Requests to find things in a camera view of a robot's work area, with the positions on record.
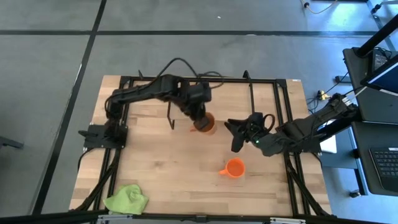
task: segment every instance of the bracket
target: bracket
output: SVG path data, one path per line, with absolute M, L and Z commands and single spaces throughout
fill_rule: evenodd
M 206 222 L 208 222 L 207 216 L 206 215 L 197 215 L 195 217 L 195 222 L 197 222 L 197 223 L 206 223 Z
M 117 138 L 109 138 L 105 135 L 104 125 L 92 124 L 87 131 L 79 131 L 79 134 L 85 137 L 86 148 L 122 149 L 126 145 L 127 131 L 127 126 L 119 126 Z
M 276 83 L 279 84 L 280 87 L 282 88 L 287 88 L 287 83 L 286 83 L 286 79 L 276 79 Z
M 305 220 L 295 218 L 274 218 L 271 217 L 271 224 L 305 224 Z

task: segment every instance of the orange mug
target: orange mug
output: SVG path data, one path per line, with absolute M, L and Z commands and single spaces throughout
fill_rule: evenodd
M 194 126 L 192 126 L 190 128 L 190 131 L 191 132 L 199 131 L 201 133 L 208 134 L 208 135 L 214 134 L 217 131 L 217 125 L 216 125 L 215 118 L 209 112 L 206 112 L 206 117 L 209 119 L 209 124 L 207 124 L 206 127 L 204 127 L 202 130 L 197 130 Z
M 225 169 L 219 171 L 219 174 L 227 175 L 232 178 L 238 178 L 244 174 L 244 163 L 240 158 L 230 159 Z

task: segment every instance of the gray floor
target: gray floor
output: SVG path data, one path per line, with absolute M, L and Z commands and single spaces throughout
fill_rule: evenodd
M 328 4 L 311 1 L 316 11 Z M 100 0 L 6 0 L 0 7 L 0 29 L 91 30 L 99 5 Z M 386 23 L 397 13 L 397 6 L 383 6 L 377 15 Z M 99 29 L 375 31 L 377 25 L 367 5 L 360 2 L 341 2 L 313 15 L 302 9 L 299 0 L 108 0 Z M 137 75 L 140 69 L 153 76 L 172 58 L 183 57 L 198 71 L 240 77 L 249 70 L 256 78 L 301 79 L 309 98 L 319 89 L 329 89 L 334 76 L 346 73 L 342 50 L 360 46 L 368 38 L 97 36 L 44 212 L 68 209 L 83 145 L 77 131 L 90 122 L 103 75 Z M 87 41 L 85 35 L 0 35 L 0 136 L 25 143 L 23 150 L 4 147 L 0 151 L 0 217 L 31 210 Z M 392 42 L 398 48 L 398 34 L 392 36 Z M 188 74 L 179 63 L 169 72 Z M 350 89 L 339 85 L 331 93 Z M 398 220 L 398 198 L 347 196 L 358 187 L 351 170 L 325 168 L 324 176 L 332 211 L 338 217 Z

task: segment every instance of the wooden tabletop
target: wooden tabletop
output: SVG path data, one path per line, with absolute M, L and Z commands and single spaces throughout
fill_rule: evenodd
M 104 101 L 119 86 L 119 81 L 120 76 L 104 76 L 93 123 L 106 121 Z M 301 81 L 287 80 L 287 86 L 294 119 L 308 116 Z M 255 83 L 253 92 L 256 111 L 276 116 L 272 85 Z M 286 122 L 282 89 L 279 95 Z M 171 130 L 167 103 L 147 100 L 130 104 L 128 139 L 121 153 L 115 189 L 120 185 L 138 184 L 149 197 L 145 213 L 292 215 L 282 155 L 264 157 L 251 144 L 245 144 L 239 153 L 231 152 L 232 135 L 223 123 L 228 118 L 246 119 L 251 114 L 248 84 L 225 83 L 213 89 L 212 97 L 206 104 L 206 110 L 213 113 L 218 126 L 212 136 L 189 132 L 192 122 L 176 107 L 171 109 L 171 117 L 175 119 L 175 129 Z M 83 158 L 70 208 L 79 206 L 93 190 L 100 176 L 103 155 L 104 149 L 95 149 Z M 226 161 L 234 157 L 244 161 L 244 177 L 230 179 L 219 175 Z M 323 209 L 330 212 L 319 161 L 306 153 L 301 155 L 301 160 L 306 186 Z M 302 212 L 299 192 L 296 186 Z

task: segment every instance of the green towel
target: green towel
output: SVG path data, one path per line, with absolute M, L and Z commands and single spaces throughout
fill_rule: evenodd
M 147 205 L 148 197 L 141 194 L 138 185 L 124 185 L 112 197 L 104 199 L 107 209 L 112 212 L 141 215 Z

